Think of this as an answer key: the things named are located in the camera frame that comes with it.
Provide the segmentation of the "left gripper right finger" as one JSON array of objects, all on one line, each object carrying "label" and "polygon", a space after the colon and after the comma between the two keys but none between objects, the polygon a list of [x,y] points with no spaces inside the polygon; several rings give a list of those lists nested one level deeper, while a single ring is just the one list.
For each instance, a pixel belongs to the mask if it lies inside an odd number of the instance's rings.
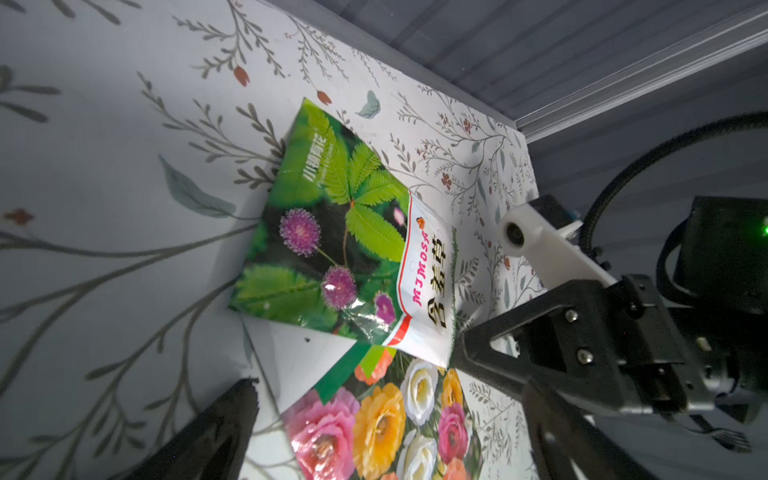
[{"label": "left gripper right finger", "polygon": [[549,386],[528,381],[522,405],[541,479],[654,477]]}]

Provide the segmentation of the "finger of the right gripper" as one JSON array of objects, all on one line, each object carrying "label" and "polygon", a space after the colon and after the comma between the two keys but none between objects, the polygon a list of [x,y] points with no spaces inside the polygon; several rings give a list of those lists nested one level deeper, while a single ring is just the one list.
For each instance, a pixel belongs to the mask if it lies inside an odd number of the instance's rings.
[{"label": "finger of the right gripper", "polygon": [[568,281],[469,327],[453,359],[457,369],[516,400],[536,380],[595,415],[714,408],[700,362],[647,277],[609,287]]}]

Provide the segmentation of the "green leaf seed packet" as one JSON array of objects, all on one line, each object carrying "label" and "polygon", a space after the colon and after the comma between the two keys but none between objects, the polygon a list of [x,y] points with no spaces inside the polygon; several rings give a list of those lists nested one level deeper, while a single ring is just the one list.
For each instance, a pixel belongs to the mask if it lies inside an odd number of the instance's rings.
[{"label": "green leaf seed packet", "polygon": [[304,101],[230,306],[446,367],[457,249],[368,144]]}]

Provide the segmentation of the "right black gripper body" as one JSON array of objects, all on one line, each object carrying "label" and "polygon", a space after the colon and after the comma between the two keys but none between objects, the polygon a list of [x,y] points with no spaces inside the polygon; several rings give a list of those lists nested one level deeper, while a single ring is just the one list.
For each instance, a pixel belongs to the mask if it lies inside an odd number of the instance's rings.
[{"label": "right black gripper body", "polygon": [[656,262],[658,292],[714,406],[750,423],[767,403],[767,202],[697,196]]}]

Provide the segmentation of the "multicolour roses seed packet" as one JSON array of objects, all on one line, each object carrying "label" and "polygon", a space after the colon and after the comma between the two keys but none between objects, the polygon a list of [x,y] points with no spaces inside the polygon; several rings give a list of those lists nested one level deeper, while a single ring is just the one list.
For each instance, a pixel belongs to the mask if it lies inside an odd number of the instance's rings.
[{"label": "multicolour roses seed packet", "polygon": [[476,416],[458,372],[357,342],[275,419],[241,479],[478,479]]}]

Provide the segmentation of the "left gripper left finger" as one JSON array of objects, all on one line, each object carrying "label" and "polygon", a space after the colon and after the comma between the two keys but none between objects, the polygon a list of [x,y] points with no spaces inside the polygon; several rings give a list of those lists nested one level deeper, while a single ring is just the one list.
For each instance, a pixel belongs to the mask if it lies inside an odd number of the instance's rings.
[{"label": "left gripper left finger", "polygon": [[255,379],[236,382],[130,479],[236,479],[259,414]]}]

